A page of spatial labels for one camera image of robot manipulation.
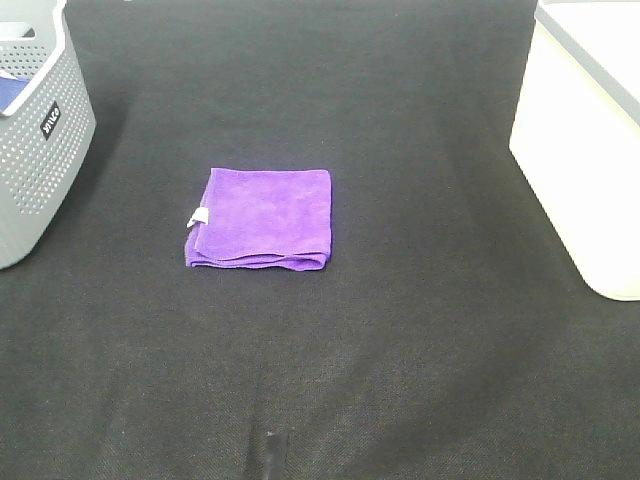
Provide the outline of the blue cloth in basket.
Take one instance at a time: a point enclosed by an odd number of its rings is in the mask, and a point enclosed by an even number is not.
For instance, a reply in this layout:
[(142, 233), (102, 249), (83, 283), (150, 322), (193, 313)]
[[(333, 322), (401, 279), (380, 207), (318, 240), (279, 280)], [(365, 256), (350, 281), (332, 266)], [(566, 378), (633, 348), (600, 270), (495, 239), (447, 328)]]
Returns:
[(29, 97), (30, 80), (1, 71), (1, 115), (11, 116)]

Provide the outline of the purple towel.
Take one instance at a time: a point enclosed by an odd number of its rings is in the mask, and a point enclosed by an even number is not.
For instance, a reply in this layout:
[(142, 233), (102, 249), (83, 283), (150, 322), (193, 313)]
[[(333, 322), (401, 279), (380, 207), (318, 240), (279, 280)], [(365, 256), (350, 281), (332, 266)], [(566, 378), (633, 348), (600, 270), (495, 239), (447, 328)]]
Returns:
[(186, 265), (321, 270), (331, 256), (331, 208), (326, 170), (213, 168), (187, 224)]

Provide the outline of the white bin with grey rim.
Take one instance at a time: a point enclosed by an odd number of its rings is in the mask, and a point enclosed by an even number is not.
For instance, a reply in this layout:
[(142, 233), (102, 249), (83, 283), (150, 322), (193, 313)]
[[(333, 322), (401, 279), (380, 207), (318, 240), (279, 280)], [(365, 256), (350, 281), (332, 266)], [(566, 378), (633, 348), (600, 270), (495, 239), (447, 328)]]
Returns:
[(509, 147), (585, 283), (638, 300), (638, 2), (537, 3)]

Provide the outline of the grey perforated laundry basket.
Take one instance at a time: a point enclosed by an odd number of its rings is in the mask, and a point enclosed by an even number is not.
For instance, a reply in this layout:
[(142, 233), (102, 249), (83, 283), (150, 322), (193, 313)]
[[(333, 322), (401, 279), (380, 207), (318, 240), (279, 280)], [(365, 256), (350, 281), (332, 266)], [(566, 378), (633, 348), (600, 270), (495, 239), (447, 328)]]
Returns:
[(1, 266), (36, 246), (89, 150), (96, 119), (63, 1), (1, 4), (1, 71), (28, 78), (29, 97), (1, 115)]

